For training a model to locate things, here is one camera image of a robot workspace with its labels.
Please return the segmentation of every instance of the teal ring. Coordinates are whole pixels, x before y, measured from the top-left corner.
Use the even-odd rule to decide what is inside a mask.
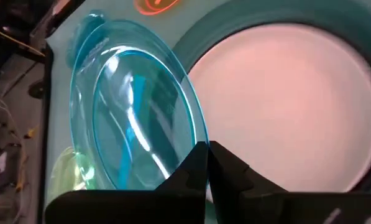
[[[346,0],[232,0],[200,19],[173,51],[189,73],[193,65],[223,39],[251,27],[273,23],[305,24],[326,30],[353,46],[371,67],[371,11]],[[353,190],[371,191],[371,168]]]

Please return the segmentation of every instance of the cable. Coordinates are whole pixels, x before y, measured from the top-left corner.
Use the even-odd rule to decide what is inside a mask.
[[[34,62],[24,73],[21,73],[13,79],[12,82],[8,83],[2,91],[2,97],[7,96],[9,92],[23,79],[25,76],[37,65],[37,62]]]
[[[19,135],[18,127],[16,125],[16,122],[14,121],[14,118],[12,117],[12,114],[8,110],[7,104],[5,104],[5,102],[3,102],[2,99],[0,99],[0,103],[3,104],[3,106],[5,106],[5,107],[0,106],[0,109],[4,110],[7,113],[8,117],[10,118],[10,120],[12,122],[14,131],[17,133],[17,136],[14,135],[14,137],[21,144],[21,162],[20,162],[20,167],[19,167],[19,180],[18,180],[16,189],[17,190],[22,190],[22,188],[24,186],[24,182],[25,182],[25,180],[24,180],[24,174],[22,173],[22,171],[24,170],[25,162],[27,160],[27,153],[25,151],[25,142],[23,141],[22,138],[19,137],[20,135]]]
[[[7,38],[7,39],[9,39],[9,40],[11,40],[11,41],[13,41],[13,42],[15,42],[15,43],[17,43],[17,44],[19,44],[19,45],[22,45],[22,46],[24,46],[24,47],[27,47],[27,48],[33,50],[34,52],[38,53],[39,55],[45,57],[45,55],[44,55],[42,52],[36,50],[35,48],[33,48],[33,47],[31,47],[31,46],[29,46],[29,45],[27,45],[27,44],[25,44],[25,43],[23,43],[23,42],[21,42],[21,41],[19,41],[19,40],[16,40],[16,39],[10,37],[9,35],[6,35],[6,34],[3,33],[3,32],[0,32],[0,35],[3,36],[3,37],[5,37],[5,38]]]
[[[8,117],[10,118],[10,120],[12,122],[12,125],[14,127],[15,132],[19,136],[19,131],[18,131],[18,128],[17,128],[17,124],[14,121],[14,118],[12,117],[12,114],[10,113],[7,104],[2,99],[0,99],[0,103],[4,106],[4,107],[0,106],[0,109],[4,110],[7,113]],[[19,191],[19,209],[18,209],[17,215],[14,217],[14,219],[12,221],[13,224],[15,224],[18,221],[18,219],[21,217],[21,213],[22,213],[22,210],[23,210],[23,207],[22,207],[23,198],[24,198],[23,191],[24,191],[24,182],[26,181],[25,180],[26,173],[25,173],[24,167],[25,167],[25,163],[27,161],[27,153],[25,151],[25,142],[22,140],[22,138],[19,138],[17,136],[16,136],[16,138],[21,143],[21,154],[22,155],[21,155],[21,162],[20,162],[20,167],[19,167],[18,183],[17,183],[17,186],[16,186],[16,190]]]

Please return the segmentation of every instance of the transparent blue dish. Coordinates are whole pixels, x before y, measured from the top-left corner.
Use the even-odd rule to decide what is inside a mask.
[[[153,190],[208,142],[195,91],[173,52],[130,21],[97,26],[77,51],[70,93],[76,153],[96,189]]]

